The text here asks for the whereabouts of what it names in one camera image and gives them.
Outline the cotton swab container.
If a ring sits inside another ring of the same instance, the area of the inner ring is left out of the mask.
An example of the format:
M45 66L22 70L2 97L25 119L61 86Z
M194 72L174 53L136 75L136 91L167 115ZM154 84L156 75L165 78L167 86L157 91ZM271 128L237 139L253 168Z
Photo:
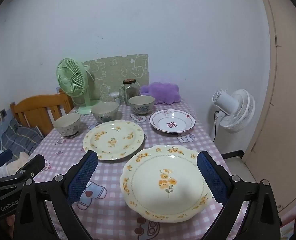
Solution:
M119 92L111 92L109 94L109 100L120 104Z

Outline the grey plaid cloth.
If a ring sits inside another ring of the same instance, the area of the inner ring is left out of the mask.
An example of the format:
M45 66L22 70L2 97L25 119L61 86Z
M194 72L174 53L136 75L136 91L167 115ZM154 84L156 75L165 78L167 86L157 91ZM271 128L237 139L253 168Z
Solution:
M12 160L19 158L21 152L31 155L44 139L39 128L25 127L12 119L0 138L0 150L10 150Z

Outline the glass mug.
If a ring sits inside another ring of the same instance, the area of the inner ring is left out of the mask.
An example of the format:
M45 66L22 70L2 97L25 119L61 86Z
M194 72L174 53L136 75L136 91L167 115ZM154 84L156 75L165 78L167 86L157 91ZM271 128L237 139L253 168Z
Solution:
M120 99L120 103L126 104L125 88L123 85L120 86L120 88L119 88L119 99Z

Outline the scalloped yellow flower plate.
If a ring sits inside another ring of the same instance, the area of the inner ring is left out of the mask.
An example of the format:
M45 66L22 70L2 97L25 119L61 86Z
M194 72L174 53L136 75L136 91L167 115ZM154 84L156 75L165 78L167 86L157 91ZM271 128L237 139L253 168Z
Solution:
M179 145L156 145L134 155L119 180L128 207L161 223L183 222L204 210L213 195L197 156L197 151Z

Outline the white standing fan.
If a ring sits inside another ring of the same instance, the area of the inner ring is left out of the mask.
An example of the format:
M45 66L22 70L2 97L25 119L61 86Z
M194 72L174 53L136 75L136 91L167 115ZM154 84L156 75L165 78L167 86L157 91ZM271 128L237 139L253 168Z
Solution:
M217 108L214 113L213 141L220 126L228 133L237 133L251 122L255 113L254 98L245 89L232 94L219 89L213 94L212 103Z

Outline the round yellow flower plate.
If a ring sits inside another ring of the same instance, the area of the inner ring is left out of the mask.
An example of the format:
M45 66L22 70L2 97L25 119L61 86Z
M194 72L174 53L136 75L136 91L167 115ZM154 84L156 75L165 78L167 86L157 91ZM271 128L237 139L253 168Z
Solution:
M101 161L114 161L134 154L144 139L144 131L138 124L115 120L91 129L83 139L83 149L94 151Z

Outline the green desk fan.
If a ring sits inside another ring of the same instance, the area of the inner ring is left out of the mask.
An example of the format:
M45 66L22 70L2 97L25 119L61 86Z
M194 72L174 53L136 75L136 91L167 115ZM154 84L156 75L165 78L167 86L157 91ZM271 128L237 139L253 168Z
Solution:
M78 113L81 115L91 114L91 108L99 100L91 100L89 77L95 81L91 75L90 66L84 66L74 59L65 58L59 62L56 68L56 78L60 88L71 98L83 97L84 103L79 105Z

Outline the green patterned board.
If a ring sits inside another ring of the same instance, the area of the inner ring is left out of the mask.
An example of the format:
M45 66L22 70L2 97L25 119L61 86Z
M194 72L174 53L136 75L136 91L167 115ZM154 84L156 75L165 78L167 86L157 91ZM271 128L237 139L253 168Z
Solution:
M118 92L126 79L135 79L139 86L149 84L149 55L133 54L89 60L82 63L89 67L89 96L91 100L107 101Z

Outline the glass jar with lid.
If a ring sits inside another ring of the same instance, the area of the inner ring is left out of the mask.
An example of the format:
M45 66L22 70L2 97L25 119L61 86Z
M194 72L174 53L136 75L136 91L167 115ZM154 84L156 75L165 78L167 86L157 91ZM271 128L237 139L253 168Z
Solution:
M124 102L128 105L130 98L139 95L140 85L137 84L136 79L123 80Z

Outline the purple plush cushion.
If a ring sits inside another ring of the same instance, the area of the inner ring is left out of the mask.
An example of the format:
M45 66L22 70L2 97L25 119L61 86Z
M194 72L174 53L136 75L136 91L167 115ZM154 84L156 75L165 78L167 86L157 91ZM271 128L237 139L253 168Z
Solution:
M142 85L141 95L149 95L155 98L155 104L166 103L168 105L181 101L179 87L174 83L153 82Z

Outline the beige cloth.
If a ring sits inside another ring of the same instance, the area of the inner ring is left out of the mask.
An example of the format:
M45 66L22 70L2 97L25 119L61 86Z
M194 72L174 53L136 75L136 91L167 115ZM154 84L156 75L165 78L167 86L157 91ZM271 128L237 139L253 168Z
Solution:
M29 155L25 152L20 152L19 157L11 161L9 164L4 164L0 167L0 178L16 174L29 160Z

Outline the ceramic bowl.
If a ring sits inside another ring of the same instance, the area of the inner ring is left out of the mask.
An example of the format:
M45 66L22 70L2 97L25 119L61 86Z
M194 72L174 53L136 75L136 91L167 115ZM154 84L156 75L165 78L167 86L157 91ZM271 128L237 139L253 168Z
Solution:
M91 108L91 113L99 123L109 122L116 119L118 108L116 102L99 102Z
M71 138L79 133L81 115L79 113L69 113L61 116L54 122L54 128L66 138Z
M153 110L155 98L149 95L138 95L130 98L128 104L134 113L145 115Z

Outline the wall socket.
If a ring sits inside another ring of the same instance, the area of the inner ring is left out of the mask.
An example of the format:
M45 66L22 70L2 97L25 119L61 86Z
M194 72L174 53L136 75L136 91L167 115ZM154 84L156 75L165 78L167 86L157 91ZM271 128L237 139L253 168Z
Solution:
M3 109L0 111L0 122L7 116L6 110Z

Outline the wooden chair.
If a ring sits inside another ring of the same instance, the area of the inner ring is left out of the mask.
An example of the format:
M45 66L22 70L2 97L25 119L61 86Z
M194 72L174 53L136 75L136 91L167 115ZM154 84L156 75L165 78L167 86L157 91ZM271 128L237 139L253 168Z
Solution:
M37 127L43 135L48 135L54 128L51 118L56 121L63 116L61 109L68 114L73 108L72 98L62 89L57 94L36 95L10 104L13 117L20 125Z

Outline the red pattern white plate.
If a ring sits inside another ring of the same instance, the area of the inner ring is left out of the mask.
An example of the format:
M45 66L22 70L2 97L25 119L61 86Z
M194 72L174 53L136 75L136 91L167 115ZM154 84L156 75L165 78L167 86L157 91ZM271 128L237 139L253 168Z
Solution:
M150 116L149 121L156 130L170 134L187 132L196 124L192 114L177 109L156 111Z

